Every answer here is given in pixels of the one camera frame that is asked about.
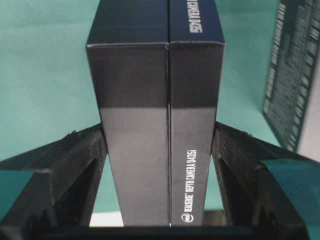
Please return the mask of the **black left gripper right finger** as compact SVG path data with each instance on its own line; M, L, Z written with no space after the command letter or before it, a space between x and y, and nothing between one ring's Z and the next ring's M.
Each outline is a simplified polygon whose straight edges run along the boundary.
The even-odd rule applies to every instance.
M217 122L211 154L228 240L317 240L320 164Z

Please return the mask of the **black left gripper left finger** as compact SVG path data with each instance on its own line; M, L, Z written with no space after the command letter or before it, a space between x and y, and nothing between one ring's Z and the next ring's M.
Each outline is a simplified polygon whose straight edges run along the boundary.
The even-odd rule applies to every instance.
M31 240L36 228L88 227L107 156L100 124L73 131L0 163L31 177L0 221L3 240Z

